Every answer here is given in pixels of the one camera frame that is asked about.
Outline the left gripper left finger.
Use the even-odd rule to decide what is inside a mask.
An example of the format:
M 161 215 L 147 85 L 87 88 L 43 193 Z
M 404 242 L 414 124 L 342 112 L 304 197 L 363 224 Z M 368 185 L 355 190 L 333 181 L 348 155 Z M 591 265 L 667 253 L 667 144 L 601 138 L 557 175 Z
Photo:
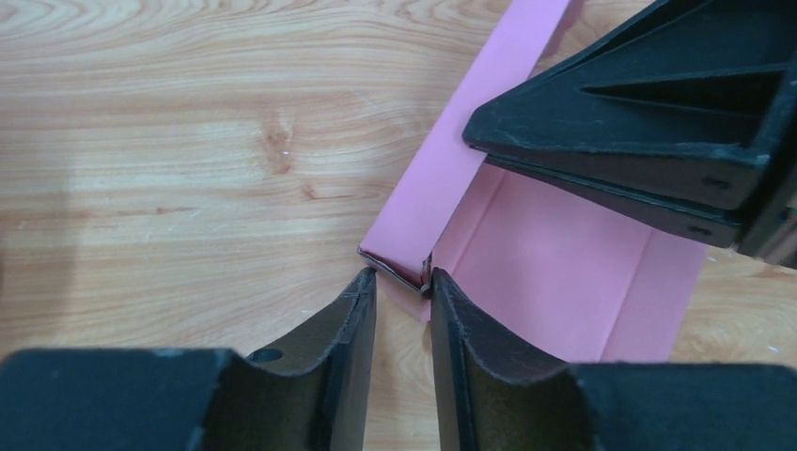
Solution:
M 360 450 L 376 274 L 247 356 L 38 348 L 1 364 L 5 450 Z

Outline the pink paper box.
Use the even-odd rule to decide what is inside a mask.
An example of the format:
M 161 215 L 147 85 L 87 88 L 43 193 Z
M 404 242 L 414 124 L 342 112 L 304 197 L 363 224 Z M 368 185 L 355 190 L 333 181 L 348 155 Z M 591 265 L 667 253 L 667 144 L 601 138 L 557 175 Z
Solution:
M 360 242 L 386 292 L 421 320 L 429 271 L 531 344 L 567 361 L 667 359 L 703 244 L 489 165 L 461 140 L 482 103 L 540 71 L 580 1 L 513 1 Z

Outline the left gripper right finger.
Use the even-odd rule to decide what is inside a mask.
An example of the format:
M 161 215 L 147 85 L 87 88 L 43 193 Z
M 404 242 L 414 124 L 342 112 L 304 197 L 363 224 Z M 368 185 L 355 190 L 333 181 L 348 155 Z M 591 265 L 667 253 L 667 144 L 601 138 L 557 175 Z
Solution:
M 769 364 L 569 363 L 430 275 L 444 450 L 792 450 L 796 371 Z

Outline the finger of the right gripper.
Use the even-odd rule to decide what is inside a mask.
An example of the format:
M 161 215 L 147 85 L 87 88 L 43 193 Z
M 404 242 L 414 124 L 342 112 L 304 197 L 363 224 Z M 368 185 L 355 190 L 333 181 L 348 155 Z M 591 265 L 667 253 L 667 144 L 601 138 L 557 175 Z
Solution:
M 738 210 L 791 160 L 792 1 L 657 1 L 479 106 L 493 157 Z

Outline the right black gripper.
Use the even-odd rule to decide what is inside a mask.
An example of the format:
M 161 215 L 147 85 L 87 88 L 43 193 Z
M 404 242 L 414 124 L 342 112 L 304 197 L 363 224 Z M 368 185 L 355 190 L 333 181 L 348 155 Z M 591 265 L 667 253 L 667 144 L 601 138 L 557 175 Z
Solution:
M 647 226 L 685 239 L 735 250 L 771 265 L 796 267 L 796 60 L 791 59 L 753 142 L 767 156 L 756 189 L 742 211 L 744 227 L 719 211 L 640 194 L 547 169 L 522 168 L 488 156 L 486 163 L 542 181 Z

